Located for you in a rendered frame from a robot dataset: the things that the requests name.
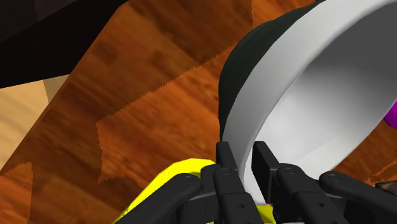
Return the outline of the purple object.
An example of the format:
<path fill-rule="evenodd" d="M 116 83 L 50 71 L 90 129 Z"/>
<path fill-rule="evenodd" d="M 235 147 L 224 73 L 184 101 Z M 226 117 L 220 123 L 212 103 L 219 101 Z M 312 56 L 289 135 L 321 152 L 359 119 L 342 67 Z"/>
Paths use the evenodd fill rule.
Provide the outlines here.
<path fill-rule="evenodd" d="M 390 126 L 397 129 L 397 101 L 392 105 L 384 117 L 384 121 Z"/>

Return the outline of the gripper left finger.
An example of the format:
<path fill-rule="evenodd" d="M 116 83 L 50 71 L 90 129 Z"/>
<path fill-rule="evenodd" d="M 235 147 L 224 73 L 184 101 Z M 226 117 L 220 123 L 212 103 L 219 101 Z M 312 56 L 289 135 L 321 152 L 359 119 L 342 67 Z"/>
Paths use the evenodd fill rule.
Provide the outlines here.
<path fill-rule="evenodd" d="M 116 224 L 263 224 L 228 143 L 217 143 L 216 163 L 200 174 L 175 175 Z"/>

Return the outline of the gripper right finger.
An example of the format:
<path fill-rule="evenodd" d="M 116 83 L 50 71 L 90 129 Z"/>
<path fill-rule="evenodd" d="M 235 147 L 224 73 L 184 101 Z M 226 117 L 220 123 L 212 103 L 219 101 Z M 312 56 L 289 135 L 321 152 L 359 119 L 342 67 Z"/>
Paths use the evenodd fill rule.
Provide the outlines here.
<path fill-rule="evenodd" d="M 310 178 L 262 141 L 253 145 L 251 169 L 278 223 L 397 224 L 397 196 L 335 171 Z"/>

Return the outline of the yellow object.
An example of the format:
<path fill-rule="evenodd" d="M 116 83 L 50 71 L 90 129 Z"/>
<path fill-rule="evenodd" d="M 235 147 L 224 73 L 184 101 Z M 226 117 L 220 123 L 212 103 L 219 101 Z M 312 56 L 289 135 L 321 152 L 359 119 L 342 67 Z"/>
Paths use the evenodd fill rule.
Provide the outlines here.
<path fill-rule="evenodd" d="M 201 158 L 189 158 L 179 162 L 175 162 L 160 172 L 149 184 L 148 186 L 131 202 L 131 204 L 117 217 L 117 219 L 112 223 L 116 222 L 125 216 L 130 210 L 135 208 L 144 199 L 150 196 L 153 192 L 159 189 L 168 180 L 173 178 L 175 175 L 180 173 L 189 173 L 197 177 L 201 177 L 200 171 L 203 167 L 207 165 L 213 165 L 215 162 L 208 159 Z M 273 207 L 271 205 L 257 206 L 258 212 L 264 222 L 264 224 L 276 224 L 273 217 Z"/>

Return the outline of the white bowl with dark outside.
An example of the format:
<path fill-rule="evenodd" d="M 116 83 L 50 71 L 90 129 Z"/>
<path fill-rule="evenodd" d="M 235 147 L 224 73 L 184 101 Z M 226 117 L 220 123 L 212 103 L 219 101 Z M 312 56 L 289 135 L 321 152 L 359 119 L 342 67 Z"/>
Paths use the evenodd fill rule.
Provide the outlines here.
<path fill-rule="evenodd" d="M 242 38 L 219 77 L 220 138 L 245 190 L 255 142 L 312 178 L 362 143 L 397 101 L 397 0 L 317 0 Z"/>

